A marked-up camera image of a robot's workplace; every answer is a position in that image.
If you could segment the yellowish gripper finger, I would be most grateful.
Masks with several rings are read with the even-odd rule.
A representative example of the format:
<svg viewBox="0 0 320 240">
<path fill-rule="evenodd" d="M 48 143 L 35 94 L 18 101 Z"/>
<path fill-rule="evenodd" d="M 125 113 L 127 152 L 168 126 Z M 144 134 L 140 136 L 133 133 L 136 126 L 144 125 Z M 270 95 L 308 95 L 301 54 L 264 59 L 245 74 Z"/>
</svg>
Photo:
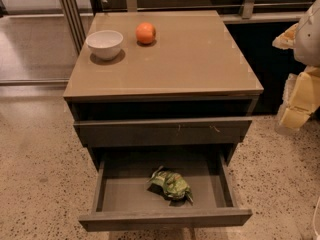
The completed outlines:
<svg viewBox="0 0 320 240">
<path fill-rule="evenodd" d="M 279 109 L 279 124 L 289 129 L 301 128 L 310 118 L 303 111 L 292 110 L 286 106 L 281 106 Z"/>
<path fill-rule="evenodd" d="M 282 50 L 293 49 L 297 26 L 297 23 L 293 24 L 286 31 L 276 37 L 272 42 L 272 46 Z"/>
</svg>

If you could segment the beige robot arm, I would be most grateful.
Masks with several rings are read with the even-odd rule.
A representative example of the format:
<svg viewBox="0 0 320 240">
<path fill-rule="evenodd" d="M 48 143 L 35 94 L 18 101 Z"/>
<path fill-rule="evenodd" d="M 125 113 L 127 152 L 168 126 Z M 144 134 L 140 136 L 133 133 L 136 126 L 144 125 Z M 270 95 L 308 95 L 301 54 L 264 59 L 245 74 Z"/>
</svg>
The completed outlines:
<svg viewBox="0 0 320 240">
<path fill-rule="evenodd" d="M 276 131 L 289 135 L 298 132 L 320 107 L 320 0 L 272 45 L 292 49 L 294 59 L 306 66 L 298 75 L 288 76 L 277 113 Z"/>
</svg>

